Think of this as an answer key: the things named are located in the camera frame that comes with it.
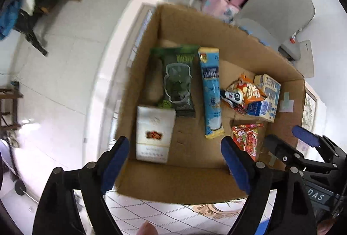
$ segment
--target cardboard box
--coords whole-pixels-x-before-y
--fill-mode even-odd
[[[116,180],[117,191],[138,199],[181,204],[220,203],[244,197],[245,193],[237,187],[221,154],[220,142],[223,136],[211,140],[205,137],[202,79],[198,61],[193,66],[191,91],[196,117],[176,118],[167,164],[136,160],[137,106],[143,105],[144,101],[155,105],[163,93],[162,77],[158,76],[161,69],[151,68],[155,66],[153,63],[148,64],[150,49],[178,44],[220,49],[221,88],[228,87],[243,72],[252,79],[255,75],[267,73],[280,82],[282,87],[279,99],[283,100],[283,93],[290,92],[294,111],[278,112],[274,123],[266,123],[266,133],[259,132],[258,145],[260,148],[265,134],[273,133],[296,147],[297,139],[291,134],[291,129],[301,124],[305,99],[303,76],[280,54],[246,32],[192,8],[165,4],[157,7],[143,34],[123,94],[115,138],[128,137],[131,151],[127,164]],[[234,125],[258,122],[256,117],[250,120],[252,118],[237,114],[226,105],[222,106],[225,135],[231,134]],[[263,148],[258,151],[261,151],[258,159],[268,163],[271,159],[268,150]],[[281,168],[281,164],[278,161],[274,166]]]
[[[267,98],[264,101],[251,103],[247,114],[258,116],[273,123],[276,117],[281,85],[268,74],[255,76],[254,84],[266,94]]]

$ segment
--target blue clothing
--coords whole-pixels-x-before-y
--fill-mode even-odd
[[[21,0],[12,0],[11,3],[0,15],[0,41],[8,36],[11,29],[15,26],[18,13],[21,8]]]

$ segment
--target snack package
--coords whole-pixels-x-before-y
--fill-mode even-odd
[[[137,160],[159,163],[168,161],[175,118],[174,109],[137,107]]]
[[[267,96],[264,101],[249,104],[247,114],[273,123],[276,116],[281,85],[268,74],[254,77],[254,84]]]
[[[253,160],[257,155],[258,128],[261,126],[263,124],[246,124],[231,128],[233,141],[242,151],[246,151]]]
[[[244,74],[226,90],[221,90],[220,96],[231,108],[243,115],[247,114],[250,103],[263,101],[266,98],[266,95]]]
[[[195,117],[190,95],[193,60],[198,46],[182,45],[176,48],[154,48],[151,54],[163,63],[164,98],[161,108],[174,108],[178,117]]]
[[[219,93],[219,49],[201,47],[199,58],[204,89],[205,136],[212,139],[224,133]]]

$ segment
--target white tile floor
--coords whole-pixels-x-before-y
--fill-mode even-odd
[[[270,192],[262,222],[271,216],[275,195],[276,191]],[[142,201],[115,191],[106,193],[106,204],[124,235],[136,234],[146,220],[159,234],[227,234],[244,203],[245,199],[215,204],[216,209],[228,212],[216,218],[195,212],[193,206]]]
[[[2,197],[1,200],[23,234],[31,234],[38,205],[29,197],[19,196],[14,189]]]

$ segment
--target paper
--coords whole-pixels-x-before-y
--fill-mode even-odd
[[[289,92],[284,93],[283,101],[284,101],[283,107],[288,108],[289,107]]]
[[[276,158],[276,156],[275,156],[274,154],[272,154],[271,152],[268,152],[268,154],[271,156],[271,159],[270,159],[268,165],[269,165],[270,167],[273,167],[273,165],[275,164],[275,161],[276,161],[277,158]]]
[[[281,100],[279,112],[293,113],[294,100]]]
[[[299,42],[301,57],[299,60],[294,61],[294,67],[298,69],[298,71],[305,78],[313,78],[314,77],[314,63],[313,63],[313,55],[312,55],[312,47],[311,41],[303,41]]]

